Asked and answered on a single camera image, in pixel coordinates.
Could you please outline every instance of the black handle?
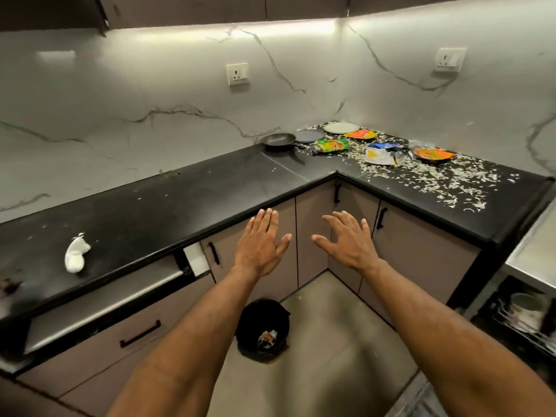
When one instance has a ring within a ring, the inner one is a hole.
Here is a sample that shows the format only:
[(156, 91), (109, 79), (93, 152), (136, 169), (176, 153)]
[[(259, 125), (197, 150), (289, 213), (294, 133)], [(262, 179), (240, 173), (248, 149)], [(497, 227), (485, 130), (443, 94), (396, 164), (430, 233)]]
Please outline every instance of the black handle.
[(128, 345), (133, 344), (135, 341), (139, 341), (141, 338), (143, 338), (143, 336), (149, 335), (152, 331), (156, 331), (158, 328), (160, 328), (162, 326), (162, 323), (160, 323), (159, 320), (156, 321), (156, 323), (154, 324), (154, 326), (151, 326), (149, 329), (147, 329), (145, 332), (140, 333), (139, 335), (134, 336), (133, 338), (131, 338), (129, 341), (124, 341), (121, 340), (120, 341), (120, 348), (125, 348)]
[(340, 187), (342, 187), (341, 184), (334, 185), (334, 204), (340, 203), (340, 198), (338, 197), (340, 194)]
[(382, 227), (384, 227), (384, 225), (382, 225), (382, 220), (384, 218), (384, 213), (388, 210), (388, 208), (382, 208), (382, 210), (379, 213), (379, 219), (376, 222), (376, 229), (379, 230)]
[(220, 264), (220, 259), (218, 259), (218, 253), (216, 253), (216, 247), (214, 247), (214, 244), (212, 244), (212, 241), (208, 242), (208, 246), (210, 247), (210, 250), (212, 250), (212, 256), (214, 256), (214, 261), (216, 262), (217, 265)]

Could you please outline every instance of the hand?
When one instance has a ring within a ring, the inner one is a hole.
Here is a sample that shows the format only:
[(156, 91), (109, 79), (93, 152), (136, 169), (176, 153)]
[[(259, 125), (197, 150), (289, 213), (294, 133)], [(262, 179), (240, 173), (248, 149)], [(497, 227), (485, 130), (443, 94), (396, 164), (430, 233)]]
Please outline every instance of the hand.
[(359, 226), (357, 220), (346, 211), (333, 212), (332, 215), (325, 215), (323, 219), (336, 233), (337, 242), (332, 243), (316, 234), (311, 239), (342, 265), (358, 272), (375, 272), (383, 261), (376, 254), (367, 220), (363, 218)]
[(274, 271), (291, 241), (291, 234), (286, 234), (276, 245), (277, 231), (278, 212), (261, 209), (247, 223), (237, 245), (235, 265), (253, 269), (257, 278)]

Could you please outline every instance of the black bucket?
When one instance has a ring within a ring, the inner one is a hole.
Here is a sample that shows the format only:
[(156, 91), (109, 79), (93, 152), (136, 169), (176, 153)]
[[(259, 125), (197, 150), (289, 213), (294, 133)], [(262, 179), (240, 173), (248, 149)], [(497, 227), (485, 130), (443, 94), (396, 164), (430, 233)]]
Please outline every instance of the black bucket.
[[(259, 346), (264, 331), (276, 331), (276, 339), (270, 348)], [(267, 363), (286, 348), (290, 332), (290, 312), (274, 300), (261, 299), (249, 303), (241, 312), (237, 325), (237, 348), (240, 353), (254, 361)]]

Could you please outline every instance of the floor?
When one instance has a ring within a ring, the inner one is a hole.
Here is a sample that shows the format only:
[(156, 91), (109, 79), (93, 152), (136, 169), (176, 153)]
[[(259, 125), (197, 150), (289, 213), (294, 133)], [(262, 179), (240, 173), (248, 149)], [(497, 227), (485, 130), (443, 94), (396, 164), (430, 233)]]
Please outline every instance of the floor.
[(397, 333), (330, 272), (282, 304), (290, 348), (260, 364), (234, 339), (209, 417), (384, 417), (417, 371)]

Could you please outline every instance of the white marble wall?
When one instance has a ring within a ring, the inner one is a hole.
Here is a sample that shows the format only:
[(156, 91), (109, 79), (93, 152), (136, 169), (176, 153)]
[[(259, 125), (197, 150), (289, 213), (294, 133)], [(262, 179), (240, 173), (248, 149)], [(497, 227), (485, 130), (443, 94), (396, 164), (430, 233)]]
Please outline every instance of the white marble wall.
[(340, 37), (338, 20), (0, 33), (0, 222), (330, 118)]
[[(556, 173), (556, 0), (461, 0), (349, 18), (339, 116), (540, 174)], [(456, 79), (441, 47), (467, 47)]]

